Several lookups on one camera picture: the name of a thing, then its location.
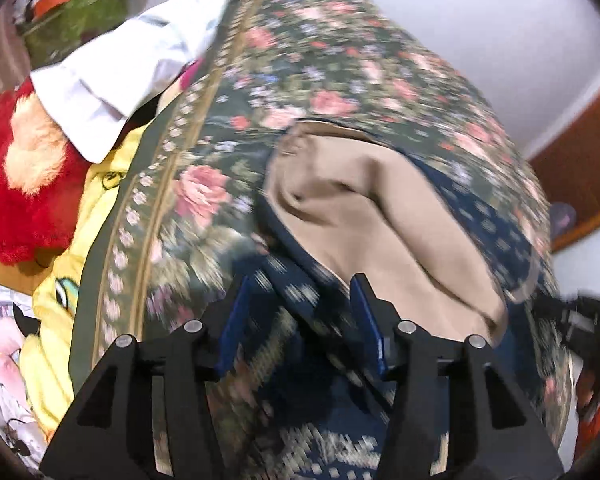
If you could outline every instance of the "white wall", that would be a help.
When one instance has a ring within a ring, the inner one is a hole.
[[[587,291],[600,296],[600,229],[555,254],[554,271],[562,295]]]
[[[588,0],[373,1],[470,79],[527,155],[600,89],[600,16]]]

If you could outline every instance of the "striped fabric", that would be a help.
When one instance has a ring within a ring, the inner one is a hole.
[[[0,93],[21,84],[31,72],[29,54],[13,25],[13,7],[7,0],[0,8]]]

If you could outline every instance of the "beige fabric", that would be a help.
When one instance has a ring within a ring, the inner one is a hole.
[[[171,83],[171,85],[169,85],[169,87],[164,92],[162,92],[160,99],[158,99],[158,107],[155,111],[156,116],[167,106],[169,106],[169,104],[171,104],[171,101],[173,101],[182,93],[182,90],[180,89],[180,78],[182,78],[182,76],[177,78],[176,81]]]
[[[376,296],[436,336],[498,342],[507,313],[490,271],[420,171],[363,132],[300,121],[265,182],[291,235],[345,284],[364,272]]]

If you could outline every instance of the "yellow plush toy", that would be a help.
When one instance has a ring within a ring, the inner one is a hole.
[[[53,270],[33,294],[33,312],[40,318],[37,335],[29,335],[20,353],[20,372],[27,397],[40,427],[50,438],[74,400],[67,363],[84,262],[118,196],[146,126],[129,132],[87,173],[78,210],[78,223],[69,248],[58,256]]]

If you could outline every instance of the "stuffed animal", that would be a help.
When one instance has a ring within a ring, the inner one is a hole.
[[[69,246],[89,166],[46,113],[29,78],[0,95],[1,263]]]

